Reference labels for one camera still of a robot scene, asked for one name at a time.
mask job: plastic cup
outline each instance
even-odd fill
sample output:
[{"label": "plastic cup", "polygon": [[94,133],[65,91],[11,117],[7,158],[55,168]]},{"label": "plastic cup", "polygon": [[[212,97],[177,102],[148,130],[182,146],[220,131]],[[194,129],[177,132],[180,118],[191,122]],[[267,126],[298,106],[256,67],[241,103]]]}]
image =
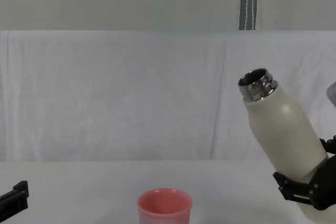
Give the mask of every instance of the plastic cup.
[{"label": "plastic cup", "polygon": [[192,198],[177,189],[159,188],[138,200],[140,224],[189,224]]}]

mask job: cup rim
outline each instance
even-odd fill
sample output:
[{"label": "cup rim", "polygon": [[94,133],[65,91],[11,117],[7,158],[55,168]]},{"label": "cup rim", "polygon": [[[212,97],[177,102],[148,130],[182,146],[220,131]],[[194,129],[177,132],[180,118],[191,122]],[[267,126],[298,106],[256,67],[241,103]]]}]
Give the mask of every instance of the cup rim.
[{"label": "cup rim", "polygon": [[[140,200],[147,196],[148,194],[152,193],[153,191],[156,191],[156,190],[174,190],[176,191],[178,194],[186,197],[186,199],[188,200],[188,206],[181,210],[181,211],[178,211],[178,212],[174,212],[174,213],[171,213],[171,214],[157,214],[156,212],[150,212],[150,211],[147,211],[145,209],[143,209],[141,206],[140,206]],[[193,199],[190,197],[189,194],[185,193],[184,191],[181,191],[181,190],[178,190],[176,188],[156,188],[156,189],[152,189],[152,190],[149,190],[149,191],[146,191],[144,192],[138,199],[138,202],[137,202],[137,205],[138,205],[138,209],[144,213],[145,215],[148,215],[148,216],[151,216],[151,217],[175,217],[175,216],[178,216],[178,215],[181,215],[187,211],[190,211],[192,205],[193,205]]]}]

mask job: wall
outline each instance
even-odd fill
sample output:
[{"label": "wall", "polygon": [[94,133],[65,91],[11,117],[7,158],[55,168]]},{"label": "wall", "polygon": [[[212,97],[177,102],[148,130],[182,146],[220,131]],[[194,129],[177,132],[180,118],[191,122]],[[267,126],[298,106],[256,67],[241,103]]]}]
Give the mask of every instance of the wall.
[{"label": "wall", "polygon": [[0,30],[237,30],[240,0],[0,0]]},{"label": "wall", "polygon": [[260,30],[335,30],[335,0],[258,0]]}]

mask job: table surface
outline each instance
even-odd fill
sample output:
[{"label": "table surface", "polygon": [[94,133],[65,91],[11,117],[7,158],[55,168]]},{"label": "table surface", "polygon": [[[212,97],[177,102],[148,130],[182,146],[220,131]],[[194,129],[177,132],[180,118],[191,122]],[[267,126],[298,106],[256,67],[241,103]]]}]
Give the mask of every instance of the table surface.
[{"label": "table surface", "polygon": [[311,223],[273,172],[266,161],[0,163],[0,194],[28,180],[29,208],[6,224],[138,223],[137,198],[158,187],[193,197],[191,224]]}]

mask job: white cloth backdrop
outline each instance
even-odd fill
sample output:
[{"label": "white cloth backdrop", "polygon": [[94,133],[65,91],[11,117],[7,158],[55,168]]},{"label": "white cloth backdrop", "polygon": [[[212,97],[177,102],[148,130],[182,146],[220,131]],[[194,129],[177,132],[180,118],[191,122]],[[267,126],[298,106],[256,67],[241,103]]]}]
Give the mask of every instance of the white cloth backdrop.
[{"label": "white cloth backdrop", "polygon": [[237,81],[267,67],[320,137],[335,32],[0,33],[0,159],[261,159]]}]

